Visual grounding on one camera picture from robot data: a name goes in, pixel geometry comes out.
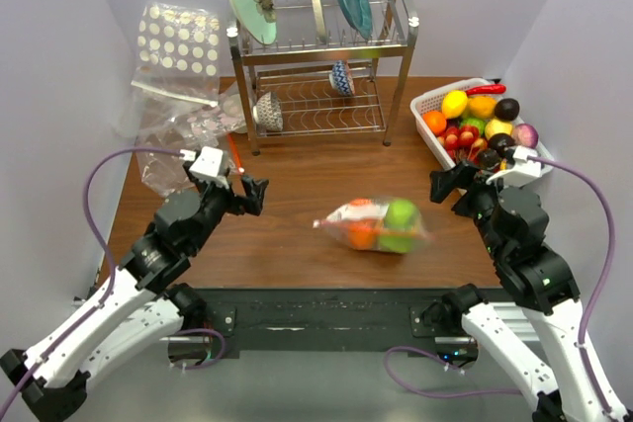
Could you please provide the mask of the light green pepper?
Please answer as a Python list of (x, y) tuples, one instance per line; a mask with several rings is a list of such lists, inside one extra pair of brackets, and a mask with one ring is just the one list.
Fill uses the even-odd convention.
[(416, 245), (417, 239), (409, 236), (383, 234), (378, 239), (378, 246), (383, 252), (407, 254)]

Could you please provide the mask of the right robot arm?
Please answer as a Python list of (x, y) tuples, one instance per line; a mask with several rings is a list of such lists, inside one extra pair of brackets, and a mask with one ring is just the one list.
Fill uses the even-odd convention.
[(549, 216), (537, 194), (463, 161), (430, 174), (430, 199), (456, 189), (452, 211), (471, 219), (503, 289), (534, 329), (540, 359), (498, 317), (483, 292), (457, 288), (421, 315), (425, 325), (454, 336), (467, 333), (510, 377), (535, 421), (629, 421), (632, 411), (615, 394), (587, 333), (589, 307), (567, 261), (545, 242)]

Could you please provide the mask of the green apple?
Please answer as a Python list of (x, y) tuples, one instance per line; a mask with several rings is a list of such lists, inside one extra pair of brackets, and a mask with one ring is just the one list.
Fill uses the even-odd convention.
[(394, 230), (411, 230), (420, 225), (420, 212), (410, 200), (393, 199), (384, 216), (384, 226)]

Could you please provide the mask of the orange zip top bag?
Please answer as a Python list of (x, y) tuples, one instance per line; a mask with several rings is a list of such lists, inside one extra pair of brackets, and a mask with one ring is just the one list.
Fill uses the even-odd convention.
[(427, 230), (424, 220), (422, 218), (420, 212), (420, 225), (411, 230), (394, 230), (388, 229), (384, 226), (384, 216), (386, 214), (389, 203), (393, 199), (403, 199), (403, 198), (394, 198), (394, 197), (374, 197), (374, 198), (365, 198), (373, 200), (376, 205), (369, 209), (357, 209), (351, 208), (348, 203), (345, 203), (338, 207), (336, 210), (331, 212), (327, 217), (316, 219), (313, 221), (314, 229), (321, 229), (330, 235), (332, 238), (336, 239), (343, 245), (350, 247), (347, 239), (347, 232), (349, 227), (353, 223), (366, 223), (369, 225), (373, 225), (377, 231), (377, 239), (375, 243), (375, 247), (372, 250), (364, 250), (364, 251), (373, 251), (373, 252), (383, 252), (380, 250), (378, 246), (378, 239), (383, 234), (388, 235), (397, 235), (397, 236), (409, 236), (417, 239), (417, 243), (415, 247), (410, 251), (416, 250), (420, 248), (422, 245), (428, 243), (431, 240), (431, 234)]

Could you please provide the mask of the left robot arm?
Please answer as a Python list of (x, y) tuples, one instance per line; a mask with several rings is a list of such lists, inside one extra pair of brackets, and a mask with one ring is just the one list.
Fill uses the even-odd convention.
[(268, 182), (244, 175), (238, 195), (230, 184), (192, 181), (194, 189), (164, 201), (102, 287), (62, 324), (32, 347), (2, 356), (12, 394), (38, 420), (67, 420), (98, 380), (153, 340), (203, 328), (204, 301), (175, 281), (225, 214), (262, 213)]

